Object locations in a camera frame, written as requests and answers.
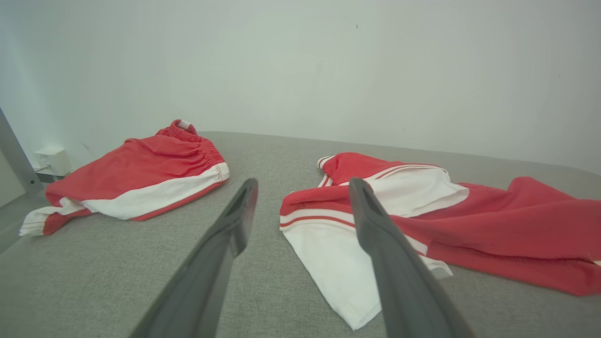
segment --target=gray fabric surface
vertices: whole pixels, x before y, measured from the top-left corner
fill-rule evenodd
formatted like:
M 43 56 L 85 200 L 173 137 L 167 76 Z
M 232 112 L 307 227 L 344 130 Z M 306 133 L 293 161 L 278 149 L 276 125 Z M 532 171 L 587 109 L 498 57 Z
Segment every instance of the gray fabric surface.
M 242 182 L 259 181 L 250 242 L 233 266 L 219 337 L 385 337 L 382 315 L 353 332 L 328 306 L 278 230 L 281 201 L 315 187 L 318 158 L 361 152 L 438 164 L 454 182 L 506 188 L 532 176 L 601 199 L 601 177 L 567 167 L 481 156 L 262 135 L 206 132 L 231 168 L 203 198 L 143 223 L 92 215 L 0 255 L 0 336 L 127 337 Z M 442 280 L 478 337 L 598 337 L 601 295 L 574 297 L 452 266 Z

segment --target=clothing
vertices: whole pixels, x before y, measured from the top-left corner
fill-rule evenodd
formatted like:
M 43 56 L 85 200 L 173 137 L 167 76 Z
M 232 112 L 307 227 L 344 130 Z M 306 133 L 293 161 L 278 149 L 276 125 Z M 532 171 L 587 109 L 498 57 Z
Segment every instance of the clothing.
M 73 217 L 95 212 L 144 221 L 200 198 L 229 176 L 213 143 L 176 120 L 50 184 L 46 198 L 52 206 L 29 213 L 19 235 L 50 235 Z
M 450 183 L 434 165 L 341 153 L 318 162 L 319 188 L 293 192 L 280 229 L 332 308 L 354 330 L 379 311 L 371 260 L 356 239 L 348 181 L 365 179 L 436 277 L 446 263 L 574 295 L 601 292 L 601 201 L 530 177 L 507 191 Z

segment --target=electrical outlet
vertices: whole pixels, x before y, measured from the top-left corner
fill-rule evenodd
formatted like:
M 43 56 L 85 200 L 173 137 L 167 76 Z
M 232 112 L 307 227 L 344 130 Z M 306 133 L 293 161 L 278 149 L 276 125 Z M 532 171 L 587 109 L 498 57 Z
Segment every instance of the electrical outlet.
M 66 176 L 73 170 L 67 152 L 63 148 L 47 147 L 34 154 L 40 168 L 50 165 L 50 171 L 55 176 Z

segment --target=garment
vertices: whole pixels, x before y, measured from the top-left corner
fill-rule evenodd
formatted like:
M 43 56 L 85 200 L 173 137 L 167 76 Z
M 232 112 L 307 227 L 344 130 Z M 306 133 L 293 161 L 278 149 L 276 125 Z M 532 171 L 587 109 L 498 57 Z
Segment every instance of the garment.
M 446 263 L 574 295 L 601 292 L 601 201 L 530 177 L 508 190 L 449 182 L 434 165 L 356 153 L 319 160 L 319 188 L 284 199 L 280 229 L 332 308 L 354 329 L 380 310 L 371 260 L 356 239 L 348 181 L 365 179 L 437 277 Z
M 50 184 L 46 198 L 52 206 L 29 213 L 19 235 L 50 235 L 73 217 L 95 212 L 144 221 L 200 198 L 229 176 L 213 143 L 176 120 Z

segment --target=wall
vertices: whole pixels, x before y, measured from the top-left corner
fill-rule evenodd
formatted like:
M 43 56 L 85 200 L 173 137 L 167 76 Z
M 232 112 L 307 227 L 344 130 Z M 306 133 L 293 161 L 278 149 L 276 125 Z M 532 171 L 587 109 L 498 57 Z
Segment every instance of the wall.
M 62 144 L 76 167 L 182 118 L 601 174 L 600 16 L 594 0 L 7 1 L 0 106 L 29 156 Z

